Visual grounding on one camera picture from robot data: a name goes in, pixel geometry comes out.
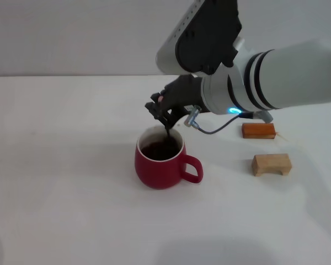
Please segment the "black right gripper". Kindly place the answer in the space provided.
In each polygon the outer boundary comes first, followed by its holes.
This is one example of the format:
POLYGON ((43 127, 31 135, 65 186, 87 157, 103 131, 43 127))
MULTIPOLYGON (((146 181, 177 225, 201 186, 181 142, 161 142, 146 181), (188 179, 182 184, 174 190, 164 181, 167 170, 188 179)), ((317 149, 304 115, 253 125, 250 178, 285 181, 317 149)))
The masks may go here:
POLYGON ((198 106, 202 113, 207 113, 207 107, 201 96, 201 77, 181 75, 175 81, 164 87, 164 90, 151 95, 154 102, 145 104, 145 108, 164 125, 166 129, 173 127, 173 121, 178 121, 189 114, 186 106, 198 106))

